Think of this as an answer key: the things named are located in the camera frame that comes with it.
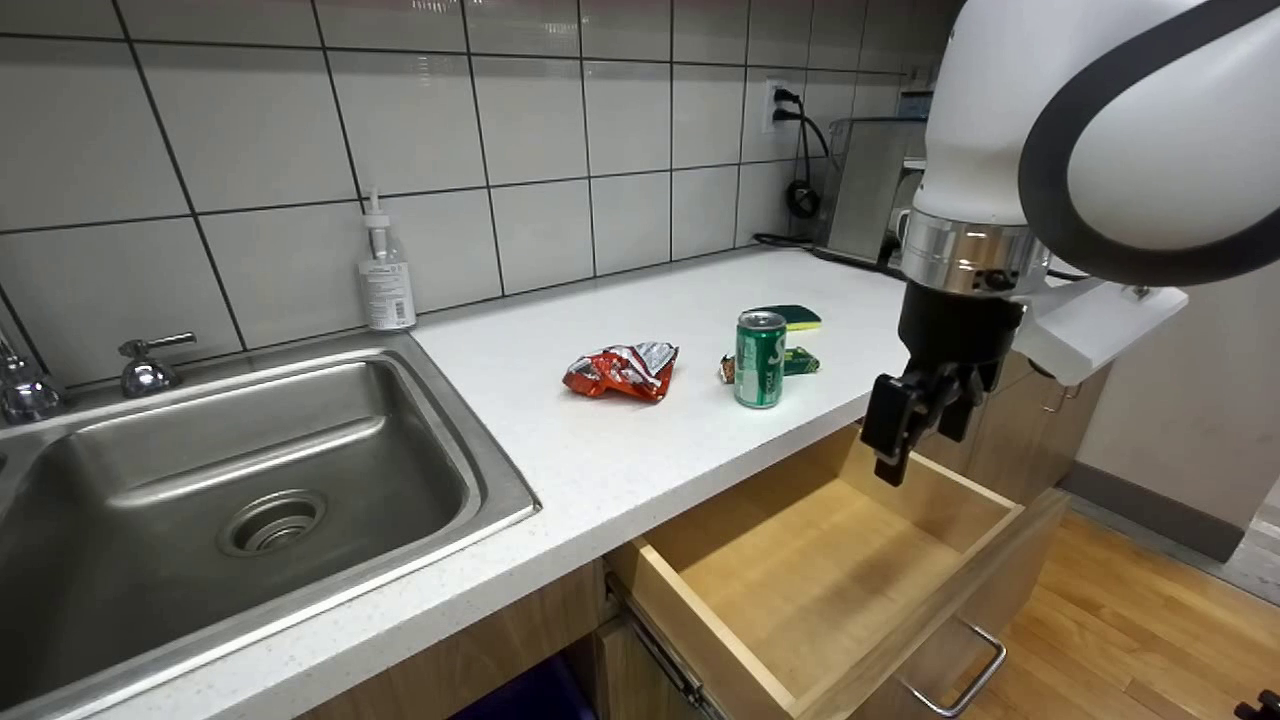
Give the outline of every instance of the sink drain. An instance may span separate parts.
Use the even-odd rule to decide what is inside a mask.
[[[227,521],[225,547],[231,557],[266,557],[306,542],[311,527],[319,527],[319,517],[324,517],[324,502],[318,491],[281,487],[250,502]]]

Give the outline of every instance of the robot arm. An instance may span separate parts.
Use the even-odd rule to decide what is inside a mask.
[[[964,440],[1038,298],[1046,248],[1128,283],[1280,256],[1280,0],[968,0],[904,234],[904,377],[863,440],[902,482],[915,435]]]

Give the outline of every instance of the wooden floor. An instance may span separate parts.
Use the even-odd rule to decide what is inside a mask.
[[[1074,512],[971,720],[1234,720],[1280,690],[1280,608]]]

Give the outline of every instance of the red snack bag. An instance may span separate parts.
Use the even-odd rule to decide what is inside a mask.
[[[664,401],[675,377],[675,346],[609,346],[597,356],[580,356],[570,366],[565,386],[576,397],[632,397],[632,401]]]

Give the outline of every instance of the open drawer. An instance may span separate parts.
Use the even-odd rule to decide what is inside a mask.
[[[1021,504],[911,462],[872,475],[857,430],[612,557],[627,606],[728,717],[846,717],[958,611]]]

